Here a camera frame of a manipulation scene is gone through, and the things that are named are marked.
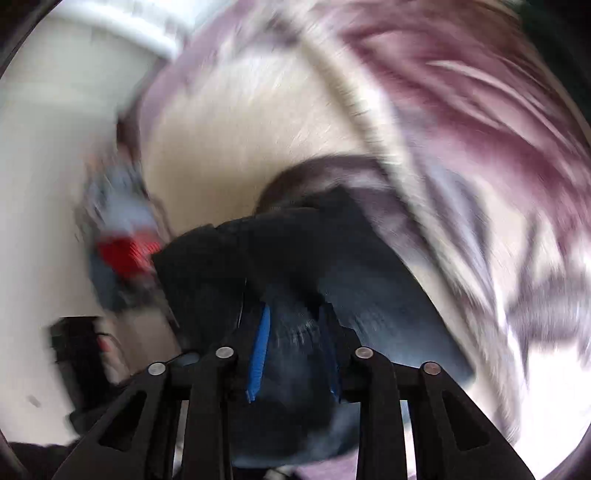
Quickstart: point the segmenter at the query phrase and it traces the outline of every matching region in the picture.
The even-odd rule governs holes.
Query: white wall
[[[72,206],[85,159],[112,138],[116,111],[155,61],[104,31],[46,18],[0,82],[0,429],[9,440],[73,437],[44,329],[100,314]]]
[[[110,32],[167,59],[233,0],[62,0],[51,12]]]

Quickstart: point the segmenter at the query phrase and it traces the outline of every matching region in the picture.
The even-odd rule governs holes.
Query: black object
[[[76,411],[104,404],[111,391],[95,331],[98,317],[64,317],[49,328],[56,364]]]
[[[0,77],[33,28],[61,0],[4,0],[0,2]]]
[[[322,367],[319,296],[343,326],[390,361],[419,367],[433,360],[459,384],[473,378],[429,297],[342,188],[298,206],[197,228],[153,261],[184,344],[201,355],[240,318],[258,322],[261,301],[271,309],[257,401],[229,406],[238,467],[301,465],[358,444],[359,404],[339,404]],[[410,421],[407,411],[404,420]]]
[[[0,478],[2,480],[51,480],[60,465],[72,452],[75,443],[63,445],[32,445],[30,443],[11,443],[8,447],[18,458],[19,469],[9,471],[3,467],[0,458]]]
[[[361,403],[358,480],[407,480],[400,399],[410,409],[417,480],[534,478],[437,364],[405,367],[379,352],[360,352],[357,334],[339,324],[332,306],[318,308],[333,342],[343,400]],[[241,322],[222,342],[233,349],[227,358],[212,349],[195,364],[174,359],[137,375],[53,480],[170,479],[178,407],[186,399],[181,480],[231,480],[228,406],[245,401],[257,327],[254,317]]]

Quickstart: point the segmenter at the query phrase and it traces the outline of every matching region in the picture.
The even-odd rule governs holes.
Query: blanket
[[[517,441],[532,348],[575,344],[582,365],[589,359],[591,135],[512,12],[468,0],[243,0],[194,45],[140,109],[147,185],[173,227],[247,215],[270,180],[311,156],[371,154],[387,179],[377,189],[400,200],[388,221],[408,223],[389,244],[474,347],[477,375],[494,392],[491,415]],[[232,92],[227,103],[222,92]],[[195,157],[174,173],[154,160],[170,158],[172,144],[178,155],[183,135],[199,138],[197,158],[219,162],[216,181],[203,180],[213,168],[203,163],[187,176]],[[364,195],[371,217],[379,202]],[[392,211],[372,222],[386,240]]]

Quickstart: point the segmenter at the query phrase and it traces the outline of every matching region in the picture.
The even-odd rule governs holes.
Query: blue tape
[[[261,322],[256,333],[254,348],[252,349],[251,364],[248,369],[248,385],[246,398],[248,403],[255,401],[256,394],[261,389],[262,372],[267,357],[267,345],[271,331],[271,309],[265,305],[262,311]]]
[[[318,312],[318,328],[320,331],[320,349],[324,361],[324,370],[329,382],[330,392],[334,398],[340,400],[342,392],[340,387],[339,364],[336,359],[335,345],[330,337],[329,327],[326,323],[326,311],[320,306]]]

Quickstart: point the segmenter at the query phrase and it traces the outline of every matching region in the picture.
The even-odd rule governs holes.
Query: dark blue cloth
[[[245,303],[245,288],[271,309],[260,392],[250,405],[230,404],[237,466],[323,460],[358,443],[359,406],[337,403],[330,391],[310,309],[318,298],[390,360],[436,361],[460,385],[473,377],[429,297],[341,188],[303,207],[197,228],[153,260],[181,332],[199,353],[240,315],[252,310],[260,318],[260,308]]]

